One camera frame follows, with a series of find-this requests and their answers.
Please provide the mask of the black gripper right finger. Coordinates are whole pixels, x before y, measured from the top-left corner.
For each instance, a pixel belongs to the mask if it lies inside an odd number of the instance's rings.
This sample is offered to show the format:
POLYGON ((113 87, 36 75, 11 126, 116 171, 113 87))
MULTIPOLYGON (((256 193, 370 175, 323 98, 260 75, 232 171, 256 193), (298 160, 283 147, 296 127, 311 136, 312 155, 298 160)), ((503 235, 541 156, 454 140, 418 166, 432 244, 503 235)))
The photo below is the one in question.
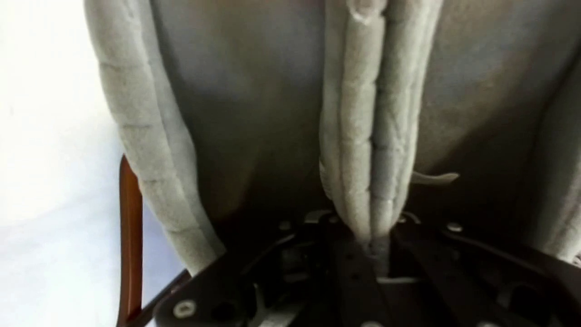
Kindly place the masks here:
POLYGON ((461 222, 403 218, 392 242, 452 327, 581 327, 581 271, 572 264, 461 222))

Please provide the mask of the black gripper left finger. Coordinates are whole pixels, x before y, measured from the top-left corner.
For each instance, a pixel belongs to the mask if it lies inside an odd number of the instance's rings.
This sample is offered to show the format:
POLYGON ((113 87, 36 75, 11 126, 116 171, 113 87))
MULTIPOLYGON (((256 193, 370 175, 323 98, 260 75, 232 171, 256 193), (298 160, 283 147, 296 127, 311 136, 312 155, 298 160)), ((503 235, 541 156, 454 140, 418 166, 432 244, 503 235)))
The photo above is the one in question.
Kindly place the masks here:
POLYGON ((389 327, 354 235, 321 215, 242 242, 165 298, 158 327, 389 327))

